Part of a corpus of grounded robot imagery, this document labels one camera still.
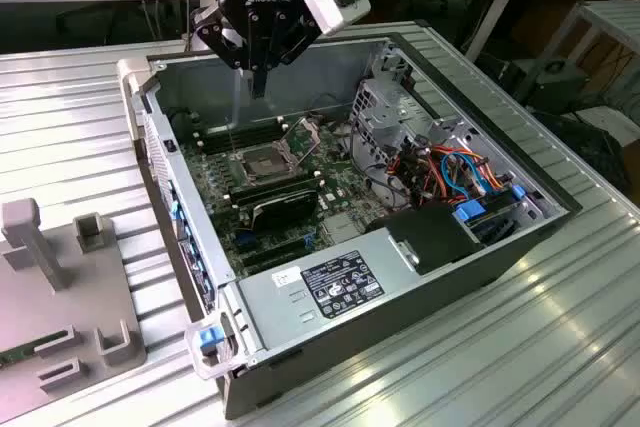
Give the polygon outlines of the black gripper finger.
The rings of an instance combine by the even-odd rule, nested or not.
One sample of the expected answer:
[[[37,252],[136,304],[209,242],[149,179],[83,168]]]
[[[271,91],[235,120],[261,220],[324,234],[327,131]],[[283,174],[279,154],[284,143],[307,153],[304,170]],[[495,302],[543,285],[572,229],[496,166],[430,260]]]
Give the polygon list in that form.
[[[305,11],[293,21],[292,16],[286,19],[277,16],[269,47],[267,50],[264,72],[259,74],[259,97],[265,96],[268,75],[279,65],[289,65],[296,60],[320,35],[312,15]]]
[[[195,37],[248,84],[252,98],[261,97],[261,67],[252,62],[249,43],[233,28],[218,7],[198,8],[191,14]]]

